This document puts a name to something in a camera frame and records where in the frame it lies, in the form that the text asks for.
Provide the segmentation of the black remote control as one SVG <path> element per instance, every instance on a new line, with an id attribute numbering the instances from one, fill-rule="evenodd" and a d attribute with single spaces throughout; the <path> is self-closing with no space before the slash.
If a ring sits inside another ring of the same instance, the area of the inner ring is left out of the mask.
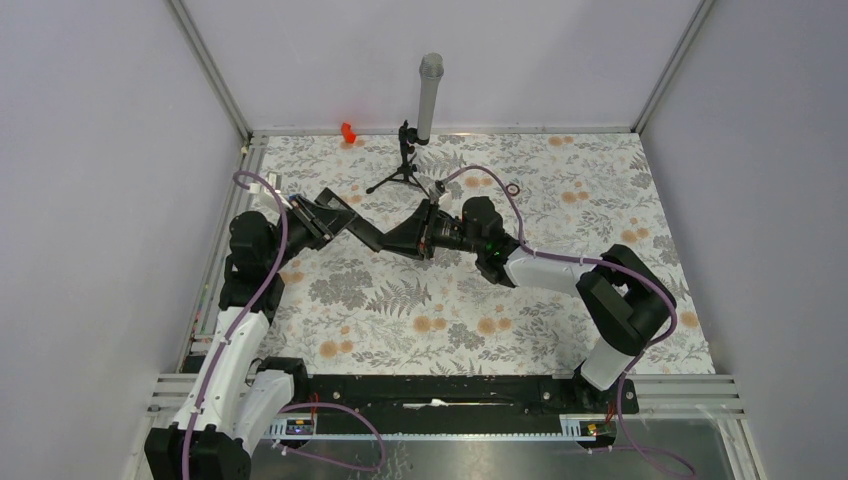
<path id="1" fill-rule="evenodd" d="M 346 229 L 375 253 L 386 249 L 384 233 L 361 216 L 356 216 Z"/>

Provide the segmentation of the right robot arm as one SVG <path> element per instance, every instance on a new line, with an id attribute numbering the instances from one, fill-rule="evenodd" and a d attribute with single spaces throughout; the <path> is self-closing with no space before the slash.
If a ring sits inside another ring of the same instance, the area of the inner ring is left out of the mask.
<path id="1" fill-rule="evenodd" d="M 630 248 L 615 244 L 598 258 L 533 251 L 507 233 L 486 196 L 467 200 L 458 217 L 424 200 L 406 220 L 379 234 L 377 247 L 418 260 L 431 258 L 438 248 L 468 252 L 492 284 L 579 297 L 600 335 L 573 386 L 575 402 L 589 412 L 612 400 L 612 385 L 676 308 L 670 292 Z"/>

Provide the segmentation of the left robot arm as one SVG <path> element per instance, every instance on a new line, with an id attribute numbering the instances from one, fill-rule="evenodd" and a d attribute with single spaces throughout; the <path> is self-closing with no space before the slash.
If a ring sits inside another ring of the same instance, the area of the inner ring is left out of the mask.
<path id="1" fill-rule="evenodd" d="M 282 209 L 277 221 L 246 211 L 229 224 L 212 345 L 171 424 L 151 429 L 144 444 L 155 479 L 249 478 L 252 455 L 277 412 L 309 401 L 308 381 L 278 368 L 263 368 L 251 387 L 245 380 L 282 299 L 281 267 L 304 249 L 322 249 L 357 215 L 301 195 L 269 199 Z"/>

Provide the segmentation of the orange plastic clip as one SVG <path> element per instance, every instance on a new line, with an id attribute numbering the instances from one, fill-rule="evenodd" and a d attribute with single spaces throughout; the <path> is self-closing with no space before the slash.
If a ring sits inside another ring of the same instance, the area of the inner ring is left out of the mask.
<path id="1" fill-rule="evenodd" d="M 350 123 L 343 122 L 340 127 L 340 133 L 346 144 L 353 145 L 357 141 L 357 134 Z"/>

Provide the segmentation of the black tripod mic stand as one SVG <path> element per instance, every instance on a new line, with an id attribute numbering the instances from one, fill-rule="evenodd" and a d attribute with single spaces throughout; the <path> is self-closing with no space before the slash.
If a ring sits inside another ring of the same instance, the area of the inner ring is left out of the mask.
<path id="1" fill-rule="evenodd" d="M 368 187 L 365 190 L 365 193 L 370 195 L 387 183 L 397 183 L 414 187 L 420 190 L 424 196 L 428 198 L 428 190 L 416 177 L 416 173 L 419 171 L 419 168 L 414 163 L 414 159 L 417 155 L 416 148 L 418 146 L 428 145 L 430 140 L 420 137 L 418 129 L 411 127 L 409 122 L 405 120 L 398 128 L 398 143 L 401 157 L 400 165 L 396 168 L 393 174 L 380 180 L 375 185 Z"/>

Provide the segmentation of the grey microphone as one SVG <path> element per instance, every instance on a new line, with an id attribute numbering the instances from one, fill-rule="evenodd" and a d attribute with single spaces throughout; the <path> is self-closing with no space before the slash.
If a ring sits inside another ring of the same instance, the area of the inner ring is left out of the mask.
<path id="1" fill-rule="evenodd" d="M 435 113 L 438 87 L 444 75 L 444 63 L 440 54 L 425 54 L 419 66 L 420 95 L 417 117 L 417 139 L 421 145 L 429 143 Z"/>

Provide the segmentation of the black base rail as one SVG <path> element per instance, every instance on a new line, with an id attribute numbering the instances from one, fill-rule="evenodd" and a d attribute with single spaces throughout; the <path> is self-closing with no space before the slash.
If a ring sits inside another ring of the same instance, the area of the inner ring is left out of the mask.
<path id="1" fill-rule="evenodd" d="M 320 401 L 307 410 L 320 434 L 559 434 L 563 415 L 639 411 L 632 381 L 598 390 L 550 375 L 324 374 L 296 378 L 294 399 Z"/>

